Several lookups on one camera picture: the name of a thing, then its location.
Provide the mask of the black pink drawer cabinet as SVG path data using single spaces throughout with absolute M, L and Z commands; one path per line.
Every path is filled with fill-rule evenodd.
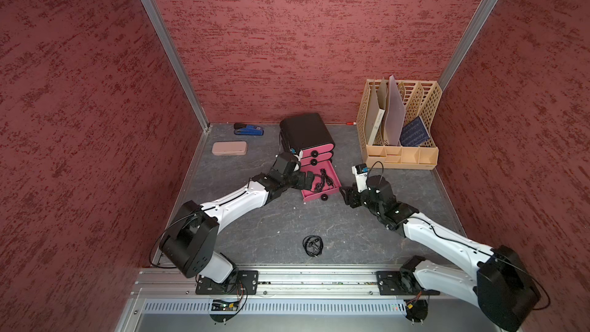
M 339 191 L 341 184 L 333 167 L 335 142 L 321 116 L 318 113 L 291 116 L 281 121 L 280 129 L 282 148 L 287 152 L 290 148 L 297 150 L 300 170 L 315 174 L 313 186 L 319 181 L 316 175 L 321 176 L 322 168 L 333 179 L 334 187 L 326 185 L 320 193 L 314 193 L 313 186 L 311 191 L 303 190 L 304 202 L 327 201 Z

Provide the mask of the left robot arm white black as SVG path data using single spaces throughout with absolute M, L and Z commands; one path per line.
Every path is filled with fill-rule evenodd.
M 262 208 L 286 190 L 310 190 L 315 175 L 301 170 L 299 158 L 290 152 L 279 154 L 266 174 L 249 179 L 244 187 L 214 201 L 187 201 L 155 244 L 186 278 L 202 276 L 223 284 L 237 266 L 214 250 L 217 237 L 229 224 Z

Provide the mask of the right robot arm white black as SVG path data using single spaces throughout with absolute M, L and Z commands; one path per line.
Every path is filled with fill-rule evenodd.
M 407 294 L 421 297 L 438 291 L 479 308 L 504 331 L 517 331 L 536 310 L 544 290 L 525 269 L 513 249 L 472 241 L 436 223 L 417 208 L 396 199 L 381 176 L 357 175 L 342 187 L 344 203 L 366 208 L 387 230 L 420 243 L 443 256 L 451 267 L 422 256 L 410 258 L 399 269 L 397 283 Z

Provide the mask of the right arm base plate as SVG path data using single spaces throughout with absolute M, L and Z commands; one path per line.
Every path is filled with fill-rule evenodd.
M 405 271 L 377 271 L 376 285 L 381 296 L 401 296 L 413 298 L 422 296 L 439 296 L 437 290 L 425 289 L 419 285 L 412 273 Z

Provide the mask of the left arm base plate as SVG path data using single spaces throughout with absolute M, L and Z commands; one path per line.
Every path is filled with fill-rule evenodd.
M 256 295 L 258 288 L 258 271 L 234 270 L 228 278 L 216 283 L 201 275 L 197 278 L 196 295 Z

